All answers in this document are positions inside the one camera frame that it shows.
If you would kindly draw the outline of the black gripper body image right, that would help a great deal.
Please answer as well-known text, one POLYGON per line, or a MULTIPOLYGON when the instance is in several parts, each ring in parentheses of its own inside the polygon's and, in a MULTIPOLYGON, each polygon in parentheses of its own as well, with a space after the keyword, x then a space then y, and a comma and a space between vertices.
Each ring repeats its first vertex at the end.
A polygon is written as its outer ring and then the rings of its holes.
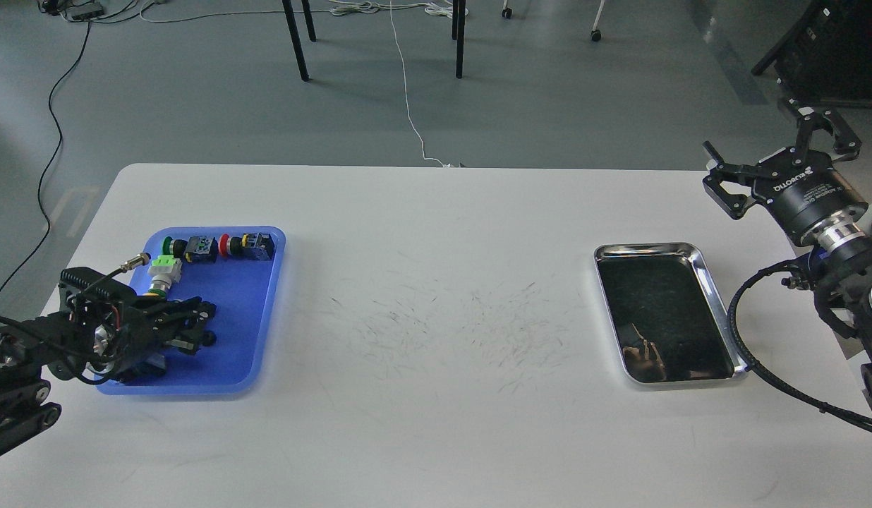
POLYGON ((752 196, 795 246, 816 242, 817 223, 837 212, 859 218, 867 211, 868 203, 834 169, 829 154, 812 150, 803 164, 795 160, 787 148, 762 159, 756 166, 763 175, 752 184, 752 196))

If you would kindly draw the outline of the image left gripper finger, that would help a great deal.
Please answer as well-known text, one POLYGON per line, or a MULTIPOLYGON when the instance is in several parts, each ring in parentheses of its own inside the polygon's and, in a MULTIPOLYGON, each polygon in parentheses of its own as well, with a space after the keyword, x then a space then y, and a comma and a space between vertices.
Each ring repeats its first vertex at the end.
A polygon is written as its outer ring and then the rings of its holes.
POLYGON ((160 351, 175 349, 181 353, 195 355, 202 344, 206 332, 198 329, 158 328, 153 332, 160 351))
POLYGON ((192 319, 211 319, 217 306, 201 297, 191 297, 184 301, 158 301, 151 307, 151 321, 158 326, 172 325, 174 322, 188 322, 192 319))

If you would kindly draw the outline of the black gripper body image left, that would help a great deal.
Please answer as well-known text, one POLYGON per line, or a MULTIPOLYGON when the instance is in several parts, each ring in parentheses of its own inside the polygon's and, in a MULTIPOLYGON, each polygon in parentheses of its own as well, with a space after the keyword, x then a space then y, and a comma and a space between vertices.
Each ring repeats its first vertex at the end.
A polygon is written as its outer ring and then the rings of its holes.
POLYGON ((152 354, 159 353, 151 321, 151 307, 158 296, 111 300, 77 297, 77 323, 84 325, 81 341, 85 353, 77 357, 77 374, 118 374, 152 354))

